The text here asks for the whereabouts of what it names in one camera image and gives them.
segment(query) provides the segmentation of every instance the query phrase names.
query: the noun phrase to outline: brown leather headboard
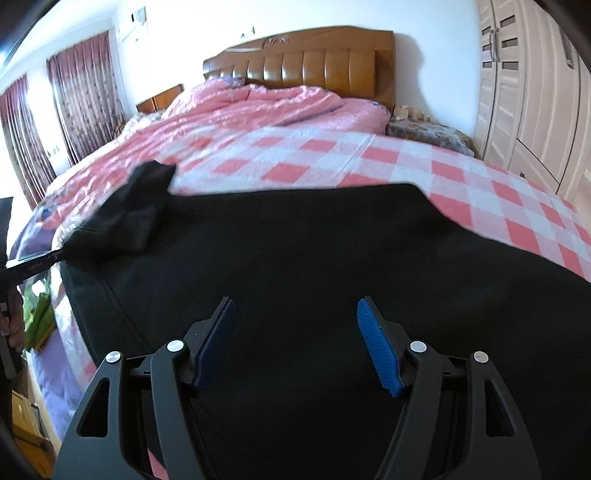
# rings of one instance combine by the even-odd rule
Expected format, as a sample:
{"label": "brown leather headboard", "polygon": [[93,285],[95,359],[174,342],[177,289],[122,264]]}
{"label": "brown leather headboard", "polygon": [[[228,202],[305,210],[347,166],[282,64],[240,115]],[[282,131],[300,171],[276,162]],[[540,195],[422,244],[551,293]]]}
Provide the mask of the brown leather headboard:
{"label": "brown leather headboard", "polygon": [[252,40],[203,62],[203,75],[270,88],[316,85],[394,107],[394,33],[324,27]]}
{"label": "brown leather headboard", "polygon": [[154,113],[158,110],[164,110],[170,106],[173,100],[178,96],[179,93],[184,91],[183,85],[177,85],[176,87],[169,88],[158,95],[154,95],[152,98],[138,103],[135,107],[138,112],[142,113]]}

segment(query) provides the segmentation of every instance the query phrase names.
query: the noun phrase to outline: green fabric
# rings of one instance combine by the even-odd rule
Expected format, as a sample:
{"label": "green fabric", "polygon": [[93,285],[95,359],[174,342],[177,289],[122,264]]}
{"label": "green fabric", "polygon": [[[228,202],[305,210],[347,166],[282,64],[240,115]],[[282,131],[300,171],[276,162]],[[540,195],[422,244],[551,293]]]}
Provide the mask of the green fabric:
{"label": "green fabric", "polygon": [[34,285],[30,282],[25,288],[23,301],[23,317],[25,321],[25,350],[31,348],[40,349],[56,328],[56,318],[51,306],[51,294],[49,281],[40,280],[45,291],[37,297],[32,290]]}

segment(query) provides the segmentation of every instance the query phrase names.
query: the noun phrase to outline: wardrobe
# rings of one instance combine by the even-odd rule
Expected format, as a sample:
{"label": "wardrobe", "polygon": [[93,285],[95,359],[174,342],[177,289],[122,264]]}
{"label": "wardrobe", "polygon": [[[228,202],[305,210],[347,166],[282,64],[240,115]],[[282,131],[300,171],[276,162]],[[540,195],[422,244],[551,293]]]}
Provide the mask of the wardrobe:
{"label": "wardrobe", "polygon": [[534,0],[477,0],[475,145],[486,163],[573,202],[591,229],[591,75]]}

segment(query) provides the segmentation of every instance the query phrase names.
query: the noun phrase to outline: metal pin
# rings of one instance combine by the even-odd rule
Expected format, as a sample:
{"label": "metal pin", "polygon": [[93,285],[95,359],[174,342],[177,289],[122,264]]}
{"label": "metal pin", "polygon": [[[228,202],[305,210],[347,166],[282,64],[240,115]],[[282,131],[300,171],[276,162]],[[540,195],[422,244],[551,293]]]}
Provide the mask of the metal pin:
{"label": "metal pin", "polygon": [[416,353],[423,353],[427,351],[427,345],[420,342],[419,340],[415,340],[414,342],[411,342],[410,349]]}
{"label": "metal pin", "polygon": [[475,352],[474,353],[474,360],[481,364],[485,364],[488,362],[488,355],[484,352]]}
{"label": "metal pin", "polygon": [[108,364],[115,364],[119,360],[121,360],[121,352],[114,351],[114,352],[107,353],[105,360],[107,360]]}
{"label": "metal pin", "polygon": [[184,347],[184,343],[182,340],[172,340],[166,346],[169,352],[180,352]]}

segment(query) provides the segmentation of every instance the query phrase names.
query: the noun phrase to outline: pink curtain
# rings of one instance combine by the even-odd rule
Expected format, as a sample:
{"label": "pink curtain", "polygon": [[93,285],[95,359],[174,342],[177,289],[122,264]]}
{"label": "pink curtain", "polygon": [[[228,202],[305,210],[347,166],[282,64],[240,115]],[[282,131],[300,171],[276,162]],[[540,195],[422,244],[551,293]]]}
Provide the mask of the pink curtain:
{"label": "pink curtain", "polygon": [[27,101],[24,76],[0,95],[0,120],[12,165],[31,208],[45,196],[56,174],[43,148]]}
{"label": "pink curtain", "polygon": [[105,32],[47,60],[61,130],[75,165],[115,138],[123,113]]}

